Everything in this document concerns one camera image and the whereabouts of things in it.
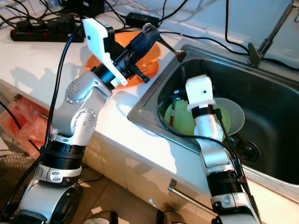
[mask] plate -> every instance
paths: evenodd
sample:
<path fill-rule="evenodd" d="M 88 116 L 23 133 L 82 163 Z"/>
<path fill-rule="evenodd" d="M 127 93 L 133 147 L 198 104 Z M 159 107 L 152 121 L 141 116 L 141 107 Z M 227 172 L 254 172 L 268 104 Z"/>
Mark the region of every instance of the plate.
<path fill-rule="evenodd" d="M 118 42 L 121 46 L 125 47 L 139 33 L 140 31 L 133 31 L 115 34 L 115 41 Z M 157 61 L 160 56 L 161 49 L 157 43 L 154 43 L 153 47 L 148 51 L 148 53 L 136 63 L 136 66 L 146 76 L 148 76 L 149 78 L 153 78 L 160 69 L 160 65 Z M 85 64 L 85 71 L 90 71 L 94 66 L 99 66 L 100 64 L 101 62 L 97 59 L 97 57 L 95 55 L 92 55 Z M 132 79 L 128 80 L 128 84 L 126 86 L 120 84 L 116 88 L 123 89 L 140 85 L 142 83 L 143 81 L 138 76 L 134 76 Z"/>

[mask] floor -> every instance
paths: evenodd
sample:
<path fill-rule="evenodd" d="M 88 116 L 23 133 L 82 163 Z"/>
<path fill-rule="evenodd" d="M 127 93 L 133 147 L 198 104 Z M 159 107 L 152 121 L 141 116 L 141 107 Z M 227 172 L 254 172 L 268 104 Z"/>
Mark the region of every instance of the floor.
<path fill-rule="evenodd" d="M 80 180 L 97 180 L 101 176 L 102 174 L 94 169 L 84 167 Z M 81 186 L 83 195 L 73 224 L 81 224 L 101 210 L 115 211 L 119 217 L 119 224 L 156 223 L 156 208 L 105 176 L 98 181 L 84 182 Z"/>

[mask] robotic arm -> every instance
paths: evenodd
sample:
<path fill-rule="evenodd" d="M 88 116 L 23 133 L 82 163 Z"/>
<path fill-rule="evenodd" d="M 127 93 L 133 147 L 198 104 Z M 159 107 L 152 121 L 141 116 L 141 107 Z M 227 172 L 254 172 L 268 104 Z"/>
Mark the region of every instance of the robotic arm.
<path fill-rule="evenodd" d="M 37 166 L 12 224 L 68 224 L 77 209 L 84 151 L 97 125 L 97 116 L 112 91 L 138 75 L 149 81 L 135 63 L 159 39 L 159 31 L 145 24 L 128 46 L 115 42 L 114 31 L 103 21 L 83 21 L 90 51 L 102 62 L 70 83 L 64 102 L 53 117 L 53 132 L 44 160 Z M 213 94 L 208 77 L 195 77 L 186 83 L 189 109 L 199 135 L 222 139 L 222 129 L 212 114 Z M 258 212 L 246 191 L 240 164 L 220 145 L 199 140 L 201 156 L 212 194 L 213 210 L 219 217 L 213 224 L 260 224 Z"/>
<path fill-rule="evenodd" d="M 211 79 L 206 75 L 188 79 L 186 92 L 189 100 L 187 108 L 192 112 L 196 124 L 195 133 L 222 141 L 223 130 L 215 121 L 212 106 Z M 197 141 L 212 195 L 212 208 L 219 215 L 212 220 L 212 224 L 261 224 L 240 161 L 232 158 L 230 152 L 216 142 Z"/>
<path fill-rule="evenodd" d="M 69 84 L 64 102 L 53 117 L 53 132 L 44 160 L 36 167 L 13 224 L 71 223 L 80 199 L 77 183 L 84 151 L 97 125 L 97 117 L 112 89 L 126 85 L 135 74 L 149 81 L 135 63 L 158 40 L 159 31 L 145 24 L 128 46 L 115 42 L 105 22 L 83 21 L 88 47 L 102 62 Z"/>

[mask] cabinet handle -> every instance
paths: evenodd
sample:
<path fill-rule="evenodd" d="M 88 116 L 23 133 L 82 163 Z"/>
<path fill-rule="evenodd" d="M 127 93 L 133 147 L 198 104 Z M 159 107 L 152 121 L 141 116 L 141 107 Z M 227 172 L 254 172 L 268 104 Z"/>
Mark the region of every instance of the cabinet handle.
<path fill-rule="evenodd" d="M 177 181 L 172 179 L 169 183 L 168 190 L 171 191 L 172 193 L 176 194 L 177 196 L 185 199 L 187 202 L 195 205 L 196 207 L 208 212 L 210 215 L 215 216 L 215 217 L 217 216 L 217 214 L 214 213 L 213 210 L 210 209 L 209 207 L 207 207 L 204 204 L 200 203 L 199 201 L 196 201 L 195 199 L 189 197 L 188 195 L 179 191 L 178 189 L 175 189 L 176 185 L 177 185 Z"/>

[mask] stainless steel sink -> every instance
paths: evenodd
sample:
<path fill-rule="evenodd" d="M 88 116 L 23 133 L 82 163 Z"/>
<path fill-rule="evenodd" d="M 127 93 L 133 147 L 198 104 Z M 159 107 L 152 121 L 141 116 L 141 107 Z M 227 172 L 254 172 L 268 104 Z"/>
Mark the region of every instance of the stainless steel sink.
<path fill-rule="evenodd" d="M 128 118 L 198 153 L 196 141 L 179 138 L 163 128 L 157 116 L 157 105 L 174 90 L 184 89 L 187 79 L 206 74 L 212 80 L 214 97 L 231 99 L 244 110 L 245 124 L 239 135 L 250 147 L 245 147 L 238 138 L 232 137 L 232 140 L 239 149 L 245 168 L 266 179 L 268 188 L 298 201 L 299 196 L 294 197 L 293 193 L 299 195 L 299 143 L 296 141 L 299 133 L 299 79 L 290 80 L 191 45 L 185 45 L 183 50 L 187 52 L 184 62 L 179 64 L 173 59 Z M 162 115 L 170 104 L 161 108 Z M 281 186 L 292 191 L 292 196 L 285 190 L 277 190 Z"/>

